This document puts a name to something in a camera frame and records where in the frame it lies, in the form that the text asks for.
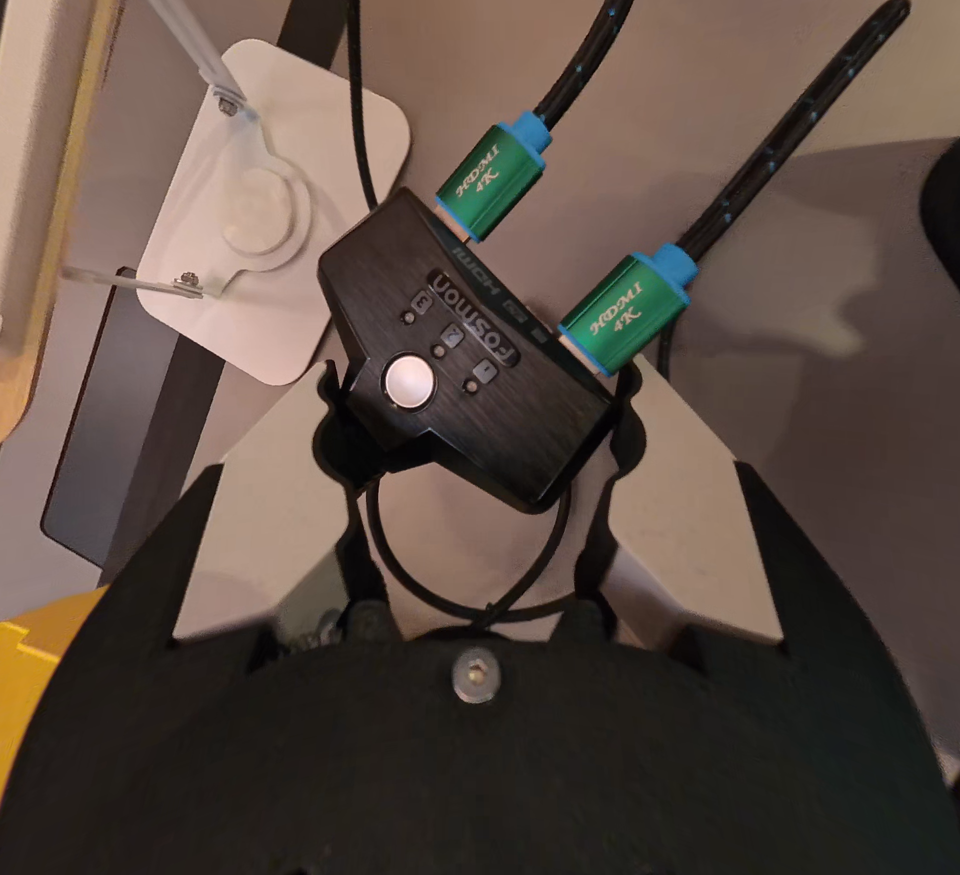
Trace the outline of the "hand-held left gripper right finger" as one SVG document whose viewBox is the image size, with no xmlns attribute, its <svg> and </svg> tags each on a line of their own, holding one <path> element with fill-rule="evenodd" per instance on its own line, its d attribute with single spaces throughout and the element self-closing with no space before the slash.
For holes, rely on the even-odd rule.
<svg viewBox="0 0 960 875">
<path fill-rule="evenodd" d="M 617 380 L 616 469 L 574 568 L 644 649 L 689 627 L 777 646 L 784 632 L 724 442 L 643 356 Z"/>
</svg>

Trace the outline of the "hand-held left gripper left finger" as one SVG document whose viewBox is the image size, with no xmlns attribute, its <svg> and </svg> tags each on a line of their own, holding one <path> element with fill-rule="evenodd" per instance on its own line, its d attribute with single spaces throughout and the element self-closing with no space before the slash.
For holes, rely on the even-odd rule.
<svg viewBox="0 0 960 875">
<path fill-rule="evenodd" d="M 301 649 L 333 614 L 389 605 L 356 490 L 317 459 L 338 382 L 333 361 L 316 363 L 223 457 L 175 641 L 263 627 Z"/>
</svg>

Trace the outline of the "yellow plastic bin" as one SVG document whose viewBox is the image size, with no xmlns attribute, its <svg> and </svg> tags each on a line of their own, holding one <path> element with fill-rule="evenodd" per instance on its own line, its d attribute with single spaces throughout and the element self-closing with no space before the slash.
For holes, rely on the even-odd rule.
<svg viewBox="0 0 960 875">
<path fill-rule="evenodd" d="M 54 672 L 108 586 L 1 621 L 1 793 Z"/>
</svg>

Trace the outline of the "black hdmi switch box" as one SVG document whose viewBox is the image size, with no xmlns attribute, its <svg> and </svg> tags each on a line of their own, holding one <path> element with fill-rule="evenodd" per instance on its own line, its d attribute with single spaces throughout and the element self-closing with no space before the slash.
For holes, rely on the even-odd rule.
<svg viewBox="0 0 960 875">
<path fill-rule="evenodd" d="M 362 484 L 436 463 L 542 513 L 615 423 L 615 397 L 407 188 L 321 254 L 318 283 Z"/>
</svg>

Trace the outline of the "dark blue desk pad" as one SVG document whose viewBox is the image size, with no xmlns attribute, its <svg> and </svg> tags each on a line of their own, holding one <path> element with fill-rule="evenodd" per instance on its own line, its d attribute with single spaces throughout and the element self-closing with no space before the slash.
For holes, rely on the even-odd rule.
<svg viewBox="0 0 960 875">
<path fill-rule="evenodd" d="M 178 334 L 132 289 L 106 297 L 41 519 L 41 532 L 103 569 Z"/>
</svg>

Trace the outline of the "dark rounded object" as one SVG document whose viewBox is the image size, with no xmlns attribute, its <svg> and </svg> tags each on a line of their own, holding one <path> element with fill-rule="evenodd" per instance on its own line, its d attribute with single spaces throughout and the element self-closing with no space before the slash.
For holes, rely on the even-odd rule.
<svg viewBox="0 0 960 875">
<path fill-rule="evenodd" d="M 959 289 L 959 139 L 932 165 L 920 189 L 918 210 L 926 240 Z"/>
</svg>

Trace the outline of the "white tablet stand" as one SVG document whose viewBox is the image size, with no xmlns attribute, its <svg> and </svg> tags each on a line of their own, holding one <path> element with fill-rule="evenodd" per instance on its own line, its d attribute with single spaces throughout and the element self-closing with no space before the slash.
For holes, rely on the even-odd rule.
<svg viewBox="0 0 960 875">
<path fill-rule="evenodd" d="M 218 55 L 185 0 L 147 0 L 207 85 L 133 276 L 65 266 L 136 291 L 189 341 L 274 387 L 293 384 L 330 322 L 319 257 L 369 209 L 351 84 L 266 41 Z"/>
</svg>

